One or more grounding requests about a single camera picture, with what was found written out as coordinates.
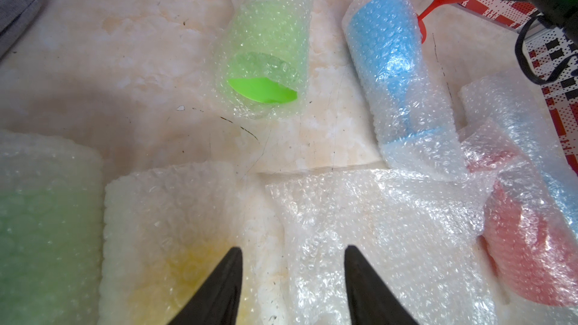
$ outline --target black cable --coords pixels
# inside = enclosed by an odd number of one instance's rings
[[[524,75],[532,83],[542,85],[552,83],[556,79],[558,79],[560,74],[562,74],[562,71],[566,69],[566,67],[568,66],[568,62],[570,61],[570,59],[574,56],[578,56],[578,53],[568,55],[566,58],[564,58],[564,60],[561,61],[560,64],[556,66],[556,68],[554,68],[548,79],[544,80],[539,76],[537,76],[530,68],[530,64],[526,59],[526,57],[524,56],[524,52],[522,51],[522,47],[524,47],[524,40],[526,39],[526,34],[528,33],[528,30],[530,29],[532,23],[534,23],[534,20],[536,20],[537,18],[539,18],[539,16],[531,18],[526,22],[526,24],[524,24],[522,30],[520,31],[520,35],[518,35],[518,39],[516,40],[516,46],[514,47],[514,51],[516,53],[516,59],[518,60],[518,64],[520,65],[520,69],[522,69]]]

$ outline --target gray fabric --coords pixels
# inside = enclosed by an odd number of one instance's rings
[[[0,0],[0,57],[40,10],[40,0]]]

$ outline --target green wrapped object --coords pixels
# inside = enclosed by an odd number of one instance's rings
[[[235,114],[291,115],[307,92],[313,0],[242,0],[216,52],[217,89]]]
[[[102,159],[58,137],[0,130],[0,323],[96,325]]]

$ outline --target bubble wrap package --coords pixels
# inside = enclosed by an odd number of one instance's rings
[[[492,121],[462,142],[471,171],[498,171],[484,238],[501,281],[549,307],[578,305],[578,241],[540,172]]]
[[[271,286],[281,245],[264,186],[257,187],[249,177],[239,183],[223,162],[138,172],[107,185],[99,325],[166,324],[232,246],[243,250],[237,324],[282,314]]]
[[[0,131],[0,323],[97,323],[102,166],[70,140]]]
[[[488,172],[444,182],[349,170],[270,184],[285,230],[294,322],[351,323],[343,260],[353,244],[421,324],[495,324],[475,254],[494,181]]]
[[[578,236],[578,177],[563,155],[558,135],[541,116],[520,69],[484,77],[463,87],[459,95],[468,123],[491,118],[530,157]]]
[[[384,160],[393,169],[463,177],[452,107],[428,77],[410,0],[354,0],[342,27]]]
[[[216,53],[216,92],[235,115],[297,112],[307,93],[313,0],[234,0]]]

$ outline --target pink wrapped object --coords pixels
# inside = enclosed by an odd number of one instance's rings
[[[462,148],[471,172],[498,172],[483,236],[502,282],[539,304],[577,306],[578,241],[534,163],[492,122]]]

